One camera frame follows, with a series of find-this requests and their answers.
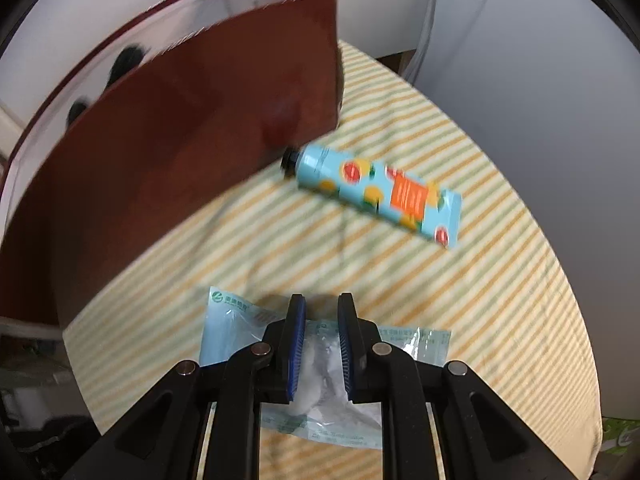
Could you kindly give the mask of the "light blue cotton ball pack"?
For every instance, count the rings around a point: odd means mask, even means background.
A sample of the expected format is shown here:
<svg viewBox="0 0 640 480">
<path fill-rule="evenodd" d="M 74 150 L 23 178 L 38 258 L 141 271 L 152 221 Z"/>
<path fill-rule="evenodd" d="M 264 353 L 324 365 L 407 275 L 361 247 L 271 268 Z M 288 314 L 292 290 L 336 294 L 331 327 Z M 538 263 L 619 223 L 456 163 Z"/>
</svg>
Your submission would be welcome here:
<svg viewBox="0 0 640 480">
<path fill-rule="evenodd" d="M 280 318 L 231 292 L 210 288 L 198 364 L 228 360 L 234 352 L 260 341 L 267 325 Z M 347 400 L 337 322 L 306 322 L 302 358 L 294 401 L 265 404 L 262 426 L 314 442 L 380 448 L 381 408 Z"/>
</svg>

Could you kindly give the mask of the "green tissue package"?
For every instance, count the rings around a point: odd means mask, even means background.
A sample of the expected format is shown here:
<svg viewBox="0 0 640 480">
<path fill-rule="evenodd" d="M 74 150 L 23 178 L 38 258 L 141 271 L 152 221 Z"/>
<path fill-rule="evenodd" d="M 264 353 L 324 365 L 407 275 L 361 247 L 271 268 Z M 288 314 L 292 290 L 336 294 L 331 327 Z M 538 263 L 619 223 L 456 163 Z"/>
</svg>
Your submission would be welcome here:
<svg viewBox="0 0 640 480">
<path fill-rule="evenodd" d="M 634 419 L 605 417 L 602 420 L 601 453 L 622 456 L 639 437 L 640 422 Z"/>
</svg>

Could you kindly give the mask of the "striped yellow green tablecloth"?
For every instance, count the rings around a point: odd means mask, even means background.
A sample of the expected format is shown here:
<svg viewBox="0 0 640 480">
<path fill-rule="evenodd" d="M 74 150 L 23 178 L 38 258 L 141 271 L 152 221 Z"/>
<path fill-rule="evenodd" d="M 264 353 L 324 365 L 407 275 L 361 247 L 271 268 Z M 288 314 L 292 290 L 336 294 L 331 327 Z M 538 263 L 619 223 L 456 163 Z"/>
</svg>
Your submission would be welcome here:
<svg viewBox="0 0 640 480">
<path fill-rule="evenodd" d="M 63 340 L 82 397 L 107 430 L 174 364 L 200 350 L 211 287 L 277 311 L 336 298 L 382 325 L 451 335 L 467 362 L 581 479 L 602 439 L 600 389 L 574 292 L 524 202 L 488 156 L 408 82 L 342 49 L 344 102 L 324 144 L 462 196 L 455 248 L 301 190 L 278 166 L 180 224 L 89 302 Z"/>
</svg>

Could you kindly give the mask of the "blue fruit-print cream tube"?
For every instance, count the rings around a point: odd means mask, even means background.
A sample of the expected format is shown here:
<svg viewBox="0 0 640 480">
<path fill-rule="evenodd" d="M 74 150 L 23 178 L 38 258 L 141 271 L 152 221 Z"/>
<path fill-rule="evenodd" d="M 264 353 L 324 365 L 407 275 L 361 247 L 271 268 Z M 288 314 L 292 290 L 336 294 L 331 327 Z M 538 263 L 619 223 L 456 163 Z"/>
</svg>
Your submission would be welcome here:
<svg viewBox="0 0 640 480">
<path fill-rule="evenodd" d="M 457 245 L 462 197 L 434 181 L 318 144 L 287 148 L 281 168 L 302 188 L 377 214 L 442 247 Z"/>
</svg>

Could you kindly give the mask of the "dark red storage box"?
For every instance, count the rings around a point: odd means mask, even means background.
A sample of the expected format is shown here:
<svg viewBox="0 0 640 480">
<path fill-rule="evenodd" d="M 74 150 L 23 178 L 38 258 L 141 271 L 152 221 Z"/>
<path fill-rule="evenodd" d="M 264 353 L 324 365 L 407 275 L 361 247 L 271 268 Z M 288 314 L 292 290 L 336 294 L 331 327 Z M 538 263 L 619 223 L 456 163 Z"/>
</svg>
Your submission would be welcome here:
<svg viewBox="0 0 640 480">
<path fill-rule="evenodd" d="M 1 313 L 63 327 L 180 222 L 335 129 L 337 0 L 164 0 L 29 122 L 1 185 Z M 142 63 L 104 90 L 119 52 Z M 91 105 L 66 128 L 73 102 Z"/>
</svg>

